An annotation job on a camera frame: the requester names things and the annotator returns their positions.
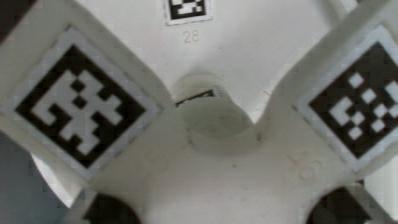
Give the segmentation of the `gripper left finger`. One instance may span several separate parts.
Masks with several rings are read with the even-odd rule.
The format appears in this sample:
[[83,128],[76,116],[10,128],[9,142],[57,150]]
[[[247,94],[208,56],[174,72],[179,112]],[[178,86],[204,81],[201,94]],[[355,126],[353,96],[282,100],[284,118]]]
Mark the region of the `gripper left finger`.
[[117,197],[83,189],[58,224],[142,224],[142,221]]

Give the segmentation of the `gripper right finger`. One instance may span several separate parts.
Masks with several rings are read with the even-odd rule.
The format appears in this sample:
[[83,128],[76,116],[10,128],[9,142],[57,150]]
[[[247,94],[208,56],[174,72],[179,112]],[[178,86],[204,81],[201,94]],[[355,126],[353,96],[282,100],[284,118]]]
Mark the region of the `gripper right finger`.
[[323,195],[313,206],[305,224],[391,224],[391,215],[359,183]]

